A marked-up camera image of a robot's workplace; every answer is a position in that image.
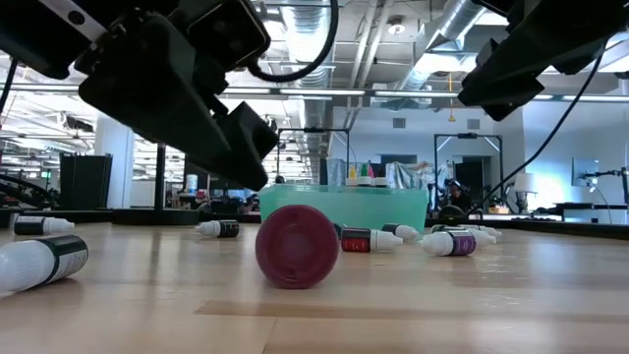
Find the large red food coloring bottle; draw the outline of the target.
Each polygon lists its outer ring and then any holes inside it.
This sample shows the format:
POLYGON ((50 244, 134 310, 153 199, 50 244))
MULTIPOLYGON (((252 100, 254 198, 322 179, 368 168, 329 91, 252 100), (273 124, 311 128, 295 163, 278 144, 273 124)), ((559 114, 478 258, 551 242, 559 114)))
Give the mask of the large red food coloring bottle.
POLYGON ((318 285, 333 270, 338 253, 334 224, 312 206, 282 206, 257 232, 258 267, 276 288, 318 285))

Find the small food coloring dropper bottle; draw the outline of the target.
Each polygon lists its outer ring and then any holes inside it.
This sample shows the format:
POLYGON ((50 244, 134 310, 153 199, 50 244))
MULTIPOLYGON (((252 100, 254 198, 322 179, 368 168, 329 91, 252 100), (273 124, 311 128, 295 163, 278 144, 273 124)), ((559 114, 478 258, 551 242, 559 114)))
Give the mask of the small food coloring dropper bottle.
POLYGON ((46 216, 19 216, 14 233, 21 236, 48 236, 75 228, 75 223, 64 218, 46 216))
POLYGON ((502 232, 499 230, 496 230, 495 228, 483 226, 483 225, 473 225, 473 224, 460 224, 460 225, 455 225, 455 226, 436 224, 430 229, 430 232, 434 233, 434 232, 446 231, 446 230, 463 230, 463 229, 480 230, 496 238, 502 236, 502 232))
POLYGON ((415 243, 420 237, 420 232, 417 229, 404 224, 386 223, 381 227, 381 230, 392 233, 404 243, 415 243))
POLYGON ((87 263, 87 243, 77 235, 47 236, 0 247, 0 293, 56 282, 87 263))
POLYGON ((470 233, 474 236, 478 247, 486 247, 497 243, 495 236, 488 234, 482 230, 470 230, 470 233))
POLYGON ((237 220, 211 220, 200 223, 195 230, 207 237, 235 238, 239 235, 240 224, 237 220))

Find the person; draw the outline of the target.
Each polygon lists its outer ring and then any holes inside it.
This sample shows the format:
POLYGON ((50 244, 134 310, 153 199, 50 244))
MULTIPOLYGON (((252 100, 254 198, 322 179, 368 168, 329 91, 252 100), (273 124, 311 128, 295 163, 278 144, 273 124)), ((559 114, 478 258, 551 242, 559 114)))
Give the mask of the person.
POLYGON ((458 207, 465 212, 471 209, 471 199, 458 181, 448 179, 446 180, 446 187, 448 188, 448 205, 458 207))

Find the grey draped cloth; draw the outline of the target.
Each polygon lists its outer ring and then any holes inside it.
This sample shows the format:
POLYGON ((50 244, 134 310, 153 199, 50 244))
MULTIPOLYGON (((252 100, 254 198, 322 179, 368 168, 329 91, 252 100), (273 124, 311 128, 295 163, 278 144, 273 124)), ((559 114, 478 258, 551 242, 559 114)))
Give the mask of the grey draped cloth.
POLYGON ((405 164, 391 162, 386 164, 386 180, 392 189, 427 190, 429 185, 437 186, 440 191, 446 187, 446 181, 454 176, 454 164, 445 161, 434 167, 429 161, 405 164))

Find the white desk lamp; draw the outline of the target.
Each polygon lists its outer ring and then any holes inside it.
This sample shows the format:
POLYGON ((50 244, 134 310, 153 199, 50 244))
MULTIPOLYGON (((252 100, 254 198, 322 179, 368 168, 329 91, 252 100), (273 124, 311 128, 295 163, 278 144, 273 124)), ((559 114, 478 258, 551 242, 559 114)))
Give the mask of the white desk lamp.
POLYGON ((533 173, 518 173, 515 176, 514 192, 517 196, 528 196, 538 192, 537 176, 533 173))

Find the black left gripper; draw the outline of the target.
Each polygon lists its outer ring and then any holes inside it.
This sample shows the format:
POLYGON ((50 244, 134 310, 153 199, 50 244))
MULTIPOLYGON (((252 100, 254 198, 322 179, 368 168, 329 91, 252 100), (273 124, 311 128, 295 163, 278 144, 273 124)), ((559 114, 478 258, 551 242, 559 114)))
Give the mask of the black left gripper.
POLYGON ((230 146, 193 88, 195 17, 194 0, 0 0, 0 50, 51 79, 75 65, 83 101, 210 162, 230 146))

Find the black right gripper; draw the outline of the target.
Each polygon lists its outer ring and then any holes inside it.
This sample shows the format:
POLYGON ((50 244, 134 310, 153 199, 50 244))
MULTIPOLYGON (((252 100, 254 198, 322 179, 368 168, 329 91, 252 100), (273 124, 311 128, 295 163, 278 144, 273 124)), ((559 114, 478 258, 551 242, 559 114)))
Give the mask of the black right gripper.
POLYGON ((629 26, 629 0, 514 0, 507 22, 507 36, 483 48, 478 73, 464 79, 458 94, 463 105, 480 107, 496 122, 544 86, 530 76, 491 82, 481 74, 538 74, 553 66, 574 75, 594 60, 610 35, 629 26))

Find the black cabinet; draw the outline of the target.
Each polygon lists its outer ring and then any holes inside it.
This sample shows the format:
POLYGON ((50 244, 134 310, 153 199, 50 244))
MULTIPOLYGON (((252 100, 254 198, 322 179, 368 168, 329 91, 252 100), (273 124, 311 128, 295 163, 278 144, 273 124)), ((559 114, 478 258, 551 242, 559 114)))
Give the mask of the black cabinet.
POLYGON ((107 207, 113 156, 62 154, 59 205, 68 210, 107 207))

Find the small purple food coloring bottle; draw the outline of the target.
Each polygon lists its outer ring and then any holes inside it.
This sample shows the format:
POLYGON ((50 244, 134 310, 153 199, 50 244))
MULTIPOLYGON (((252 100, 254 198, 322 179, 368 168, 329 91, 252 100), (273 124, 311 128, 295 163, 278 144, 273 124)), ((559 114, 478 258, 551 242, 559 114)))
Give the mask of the small purple food coloring bottle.
POLYGON ((439 231, 424 236, 421 247, 431 256, 458 257, 474 253, 478 242, 469 231, 439 231))

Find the black background desk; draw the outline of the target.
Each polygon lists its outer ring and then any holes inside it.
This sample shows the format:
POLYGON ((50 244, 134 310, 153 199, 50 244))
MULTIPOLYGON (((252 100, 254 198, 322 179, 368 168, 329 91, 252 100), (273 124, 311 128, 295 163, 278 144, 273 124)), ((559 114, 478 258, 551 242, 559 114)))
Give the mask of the black background desk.
POLYGON ((557 203, 538 207, 534 214, 556 216, 564 222, 629 225, 629 206, 626 204, 557 203))

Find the silver ceiling duct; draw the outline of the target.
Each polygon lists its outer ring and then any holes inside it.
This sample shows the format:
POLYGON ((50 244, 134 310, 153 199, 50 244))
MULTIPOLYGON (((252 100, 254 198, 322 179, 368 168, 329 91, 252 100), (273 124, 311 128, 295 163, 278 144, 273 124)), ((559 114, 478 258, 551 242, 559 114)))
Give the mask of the silver ceiling duct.
MULTIPOLYGON (((311 63, 325 47, 328 31, 332 21, 332 10, 329 6, 285 7, 281 10, 287 27, 285 36, 289 58, 298 63, 311 63)), ((304 78, 295 82, 297 89, 326 89, 330 87, 331 51, 321 64, 304 78)), ((322 128, 326 112, 326 102, 323 99, 305 99, 300 106, 305 122, 305 128, 322 128)), ((320 161, 322 155, 323 134, 306 134, 307 176, 315 184, 319 183, 320 161)))
POLYGON ((472 0, 447 0, 442 15, 423 24, 415 38, 414 64, 396 88, 419 90, 436 72, 446 72, 463 51, 465 36, 485 9, 472 0))

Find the small red food coloring bottle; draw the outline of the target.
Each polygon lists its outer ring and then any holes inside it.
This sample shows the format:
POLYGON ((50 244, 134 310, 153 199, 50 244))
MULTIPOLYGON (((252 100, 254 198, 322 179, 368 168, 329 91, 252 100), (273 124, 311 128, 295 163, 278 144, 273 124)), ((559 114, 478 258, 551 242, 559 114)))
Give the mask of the small red food coloring bottle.
POLYGON ((344 252, 390 252, 402 244, 402 239, 388 231, 367 228, 344 228, 340 246, 344 252))

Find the green translucent plastic bin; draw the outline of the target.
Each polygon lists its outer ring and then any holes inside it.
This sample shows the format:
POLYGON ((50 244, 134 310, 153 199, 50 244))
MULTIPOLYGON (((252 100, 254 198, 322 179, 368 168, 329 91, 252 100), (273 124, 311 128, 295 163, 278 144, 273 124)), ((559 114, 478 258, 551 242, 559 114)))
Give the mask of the green translucent plastic bin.
POLYGON ((305 205, 327 218, 353 227, 379 229, 386 223, 425 228, 429 197, 424 190, 275 184, 258 192, 263 219, 276 209, 305 205))

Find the black metal frame stand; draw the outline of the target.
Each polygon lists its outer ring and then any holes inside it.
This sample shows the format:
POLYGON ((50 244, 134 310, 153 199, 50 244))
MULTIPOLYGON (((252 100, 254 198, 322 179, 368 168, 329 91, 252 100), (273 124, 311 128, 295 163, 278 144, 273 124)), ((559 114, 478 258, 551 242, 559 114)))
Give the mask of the black metal frame stand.
POLYGON ((352 148, 350 130, 343 128, 280 128, 278 143, 273 153, 271 174, 276 182, 337 185, 337 177, 330 172, 332 145, 338 141, 345 148, 343 167, 338 172, 340 184, 350 172, 352 148))
POLYGON ((434 194, 432 209, 439 216, 463 216, 466 213, 481 215, 488 213, 492 207, 503 202, 505 188, 500 180, 504 177, 503 138, 500 135, 483 135, 477 133, 435 134, 433 137, 433 162, 437 167, 442 161, 440 154, 445 151, 448 143, 457 140, 485 141, 496 152, 494 157, 484 155, 453 155, 445 161, 454 164, 454 176, 451 180, 458 181, 469 195, 472 206, 467 212, 457 206, 447 204, 448 188, 440 191, 437 186, 430 185, 434 194))

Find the black aluminium table frame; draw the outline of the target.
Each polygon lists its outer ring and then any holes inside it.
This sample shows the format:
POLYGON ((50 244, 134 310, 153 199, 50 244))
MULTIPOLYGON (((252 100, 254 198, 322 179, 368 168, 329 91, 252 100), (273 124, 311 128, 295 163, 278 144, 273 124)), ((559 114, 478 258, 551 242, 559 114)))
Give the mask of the black aluminium table frame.
MULTIPOLYGON (((2 208, 0 209, 0 228, 10 228, 14 219, 18 215, 26 216, 46 216, 65 218, 77 224, 81 223, 98 223, 111 222, 112 210, 19 210, 2 208)), ((236 219, 241 223, 261 224, 261 218, 255 214, 242 215, 222 215, 215 213, 200 213, 200 221, 209 221, 214 219, 236 219)), ((615 239, 629 241, 629 225, 613 225, 599 223, 570 223, 563 221, 539 221, 532 219, 515 219, 515 220, 460 220, 460 219, 427 219, 426 227, 432 227, 435 224, 475 224, 493 227, 499 230, 513 229, 522 231, 532 231, 540 233, 556 233, 575 235, 583 237, 594 237, 603 239, 615 239)))

